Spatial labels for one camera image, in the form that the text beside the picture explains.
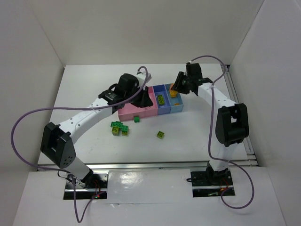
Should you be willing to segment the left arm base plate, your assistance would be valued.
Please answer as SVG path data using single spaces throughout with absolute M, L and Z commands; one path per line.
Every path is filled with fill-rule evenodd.
M 92 181 L 88 185 L 84 185 L 79 180 L 76 180 L 76 199 L 90 200 L 96 195 L 96 200 L 107 199 L 108 187 L 108 172 L 95 173 Z M 63 194 L 64 200 L 73 200 L 73 184 L 70 175 L 63 176 L 66 179 L 65 189 Z

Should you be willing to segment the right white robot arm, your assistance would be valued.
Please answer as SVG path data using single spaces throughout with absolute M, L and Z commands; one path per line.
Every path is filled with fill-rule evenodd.
M 249 136 L 247 106 L 232 101 L 215 87 L 212 80 L 204 78 L 198 63 L 187 63 L 186 71 L 178 73 L 171 89 L 181 94 L 193 92 L 211 106 L 210 161 L 205 175 L 195 180 L 216 184 L 228 175 L 236 145 Z

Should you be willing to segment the lime square lego brick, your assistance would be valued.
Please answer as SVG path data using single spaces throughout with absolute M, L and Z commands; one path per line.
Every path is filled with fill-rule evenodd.
M 164 132 L 162 132 L 162 131 L 159 131 L 158 133 L 157 133 L 157 138 L 160 138 L 160 139 L 163 139 L 164 138 Z

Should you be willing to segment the yellow round printed lego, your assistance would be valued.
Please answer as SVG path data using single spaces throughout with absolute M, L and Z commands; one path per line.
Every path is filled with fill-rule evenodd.
M 169 94 L 171 98 L 176 98 L 178 95 L 178 92 L 176 90 L 169 90 Z

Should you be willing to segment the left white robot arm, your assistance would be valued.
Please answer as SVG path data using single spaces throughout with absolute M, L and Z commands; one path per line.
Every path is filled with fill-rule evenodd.
M 88 110 L 59 124 L 48 123 L 44 127 L 41 152 L 58 168 L 71 173 L 83 187 L 92 186 L 93 181 L 99 178 L 76 156 L 75 143 L 94 125 L 127 103 L 139 108 L 153 106 L 148 87 L 142 87 L 150 79 L 151 74 L 147 72 L 138 72 L 137 75 L 125 73 L 118 83 L 99 94 Z

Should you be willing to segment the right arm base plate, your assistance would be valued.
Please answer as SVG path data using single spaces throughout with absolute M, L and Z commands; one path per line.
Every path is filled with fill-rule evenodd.
M 205 171 L 192 171 L 186 181 L 191 183 L 193 198 L 235 196 L 235 189 L 230 171 L 219 178 L 209 178 Z

